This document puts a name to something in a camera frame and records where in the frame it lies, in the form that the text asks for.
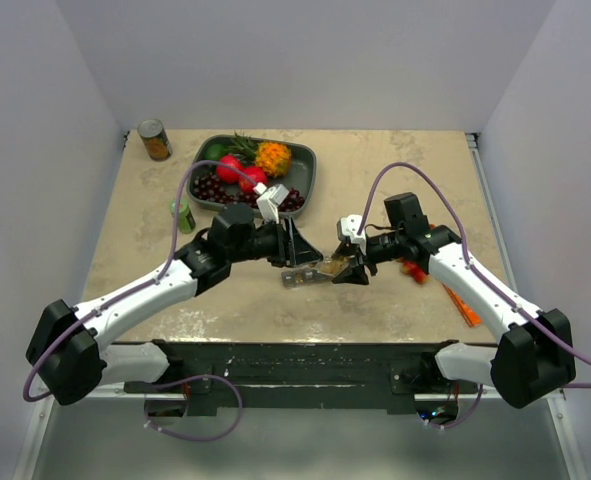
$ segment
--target green can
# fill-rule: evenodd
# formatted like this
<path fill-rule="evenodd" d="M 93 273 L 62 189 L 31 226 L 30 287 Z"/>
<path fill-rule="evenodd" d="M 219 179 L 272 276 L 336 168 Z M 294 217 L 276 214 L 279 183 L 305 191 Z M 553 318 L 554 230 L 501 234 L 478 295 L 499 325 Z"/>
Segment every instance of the green can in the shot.
<path fill-rule="evenodd" d="M 169 204 L 171 216 L 175 215 L 175 199 Z M 182 198 L 179 202 L 179 218 L 177 219 L 177 229 L 182 233 L 191 233 L 195 229 L 195 218 L 188 206 L 188 199 Z"/>

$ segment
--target red object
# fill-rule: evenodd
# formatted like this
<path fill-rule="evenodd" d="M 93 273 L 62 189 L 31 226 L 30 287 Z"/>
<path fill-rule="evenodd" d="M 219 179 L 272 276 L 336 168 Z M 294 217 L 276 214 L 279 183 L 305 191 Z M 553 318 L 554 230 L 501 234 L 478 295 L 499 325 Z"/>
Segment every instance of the red object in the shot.
<path fill-rule="evenodd" d="M 237 160 L 233 155 L 224 155 L 221 158 L 220 163 L 223 163 L 225 165 L 230 165 L 231 167 L 235 168 L 236 170 L 244 170 L 244 167 L 242 166 L 242 164 L 239 163 L 239 160 Z M 231 170 L 230 168 L 217 167 L 215 172 L 217 173 L 217 176 L 224 183 L 235 183 L 239 178 L 239 174 L 237 172 L 235 172 L 234 170 Z"/>
<path fill-rule="evenodd" d="M 248 167 L 242 171 L 257 183 L 263 183 L 264 185 L 268 183 L 268 177 L 259 167 Z M 239 188 L 241 188 L 244 193 L 251 193 L 253 191 L 253 184 L 240 175 Z"/>
<path fill-rule="evenodd" d="M 428 275 L 424 273 L 424 271 L 419 268 L 419 265 L 413 262 L 409 262 L 404 259 L 400 259 L 402 262 L 402 273 L 405 275 L 410 275 L 415 280 L 415 283 L 419 283 L 420 285 L 428 282 Z"/>

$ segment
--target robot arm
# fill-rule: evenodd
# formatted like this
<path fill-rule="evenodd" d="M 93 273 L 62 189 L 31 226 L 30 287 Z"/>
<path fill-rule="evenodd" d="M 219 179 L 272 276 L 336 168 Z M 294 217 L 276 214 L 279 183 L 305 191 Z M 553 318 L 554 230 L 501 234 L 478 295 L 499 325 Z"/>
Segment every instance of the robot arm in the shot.
<path fill-rule="evenodd" d="M 228 278 L 233 263 L 266 258 L 273 266 L 296 267 L 321 260 L 322 254 L 302 238 L 292 219 L 280 221 L 276 205 L 283 197 L 283 187 L 263 187 L 258 206 L 267 221 L 260 227 L 255 227 L 253 212 L 247 205 L 228 206 L 215 216 L 206 238 L 201 232 L 175 253 L 163 277 L 159 276 L 163 267 L 159 267 L 111 294 L 76 307 L 62 300 L 46 307 L 26 353 L 32 365 L 62 332 L 80 318 L 95 314 L 39 369 L 57 401 L 61 405 L 74 403 L 101 384 L 176 380 L 170 373 L 172 352 L 163 345 L 113 342 L 155 313 L 219 284 Z M 338 223 L 341 243 L 336 254 L 347 257 L 348 266 L 334 283 L 366 285 L 366 269 L 375 275 L 377 264 L 404 257 L 460 295 L 484 320 L 498 343 L 496 348 L 455 342 L 444 346 L 435 354 L 443 378 L 492 385 L 517 408 L 574 379 L 573 357 L 527 323 L 470 270 L 459 237 L 445 226 L 431 228 L 415 195 L 388 198 L 385 206 L 394 226 L 389 233 L 373 237 L 358 234 L 359 215 Z M 503 285 L 474 257 L 471 259 L 493 285 L 571 344 L 570 325 L 561 312 L 542 312 Z M 147 284 L 146 288 L 127 295 L 143 284 Z"/>
<path fill-rule="evenodd" d="M 368 238 L 363 232 L 358 235 L 359 215 L 338 223 L 341 244 L 336 254 L 348 255 L 350 260 L 335 283 L 368 284 L 366 269 L 375 275 L 378 263 L 399 257 L 416 262 L 425 273 L 457 293 L 498 343 L 497 348 L 462 343 L 446 346 L 435 356 L 440 373 L 450 380 L 494 386 L 513 407 L 522 408 L 575 378 L 573 357 L 529 324 L 517 308 L 511 308 L 471 270 L 459 237 L 445 226 L 431 228 L 414 194 L 390 197 L 384 203 L 395 228 L 390 233 Z M 519 307 L 572 344 L 570 324 L 559 310 L 543 312 L 504 285 L 472 255 L 470 262 Z"/>
<path fill-rule="evenodd" d="M 151 342 L 113 342 L 161 310 L 219 284 L 228 278 L 233 263 L 266 258 L 273 266 L 296 267 L 320 261 L 322 254 L 304 240 L 293 220 L 280 221 L 275 204 L 283 200 L 283 190 L 281 186 L 271 187 L 264 192 L 268 201 L 258 201 L 263 207 L 262 215 L 269 219 L 260 227 L 255 227 L 248 205 L 227 207 L 213 219 L 207 238 L 201 232 L 175 252 L 161 278 L 162 266 L 110 294 L 75 307 L 62 300 L 47 306 L 26 353 L 32 365 L 64 330 L 88 314 L 95 315 L 39 369 L 40 377 L 57 401 L 61 405 L 74 403 L 102 384 L 160 380 L 170 366 L 163 349 Z M 147 286 L 136 294 L 127 294 L 143 284 Z M 124 298 L 111 302 L 118 297 Z"/>

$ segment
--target black motor joint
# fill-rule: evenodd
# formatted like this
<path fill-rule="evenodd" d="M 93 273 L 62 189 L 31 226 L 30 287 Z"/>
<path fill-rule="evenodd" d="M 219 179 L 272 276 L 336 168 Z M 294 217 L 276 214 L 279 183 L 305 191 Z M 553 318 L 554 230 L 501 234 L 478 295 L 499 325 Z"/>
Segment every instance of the black motor joint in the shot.
<path fill-rule="evenodd" d="M 275 267 L 297 267 L 316 263 L 323 255 L 302 237 L 292 218 L 257 227 L 253 209 L 236 203 L 213 218 L 206 238 L 184 245 L 175 258 L 197 278 L 199 295 L 228 278 L 233 263 L 265 258 Z"/>
<path fill-rule="evenodd" d="M 367 237 L 366 255 L 362 255 L 357 245 L 342 244 L 337 254 L 350 253 L 348 267 L 338 275 L 334 283 L 355 283 L 368 285 L 367 268 L 371 275 L 377 273 L 376 265 L 404 258 L 417 263 L 428 272 L 431 255 L 450 243 L 460 243 L 461 239 L 448 227 L 440 225 L 431 228 L 428 218 L 422 212 L 417 195 L 402 193 L 384 200 L 390 232 Z"/>
<path fill-rule="evenodd" d="M 568 317 L 557 309 L 540 312 L 538 322 L 569 346 L 573 346 Z M 575 379 L 575 359 L 532 323 L 513 325 L 502 335 L 491 362 L 493 385 L 502 398 L 515 408 L 523 408 L 538 398 Z"/>

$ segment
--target marble countertop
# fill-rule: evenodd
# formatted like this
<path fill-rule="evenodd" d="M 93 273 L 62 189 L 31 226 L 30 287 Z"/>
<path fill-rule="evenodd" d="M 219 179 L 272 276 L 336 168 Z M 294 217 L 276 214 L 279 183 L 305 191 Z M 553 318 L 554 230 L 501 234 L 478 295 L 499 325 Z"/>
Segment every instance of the marble countertop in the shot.
<path fill-rule="evenodd" d="M 85 299 L 123 286 L 150 272 L 166 256 L 171 239 L 168 204 L 183 172 L 204 140 L 222 130 L 169 130 L 174 153 L 150 160 L 136 132 L 129 135 L 94 256 Z M 361 214 L 371 183 L 390 162 L 420 167 L 443 190 L 460 215 L 471 251 L 504 279 L 493 228 L 466 138 L 461 132 L 245 130 L 254 137 L 301 143 L 317 155 L 315 188 L 296 220 L 304 237 L 325 254 L 337 246 L 336 222 Z M 410 170 L 394 169 L 380 183 L 369 223 L 386 224 L 384 198 L 419 196 L 431 223 L 456 231 L 440 200 Z M 191 205 L 197 226 L 214 212 Z M 191 235 L 179 234 L 178 246 Z M 266 261 L 233 266 L 216 288 L 174 305 L 130 330 L 122 340 L 239 342 L 440 342 L 492 341 L 483 326 L 469 328 L 442 285 L 417 285 L 399 264 L 379 266 L 370 286 L 322 284 L 286 290 L 282 270 Z"/>

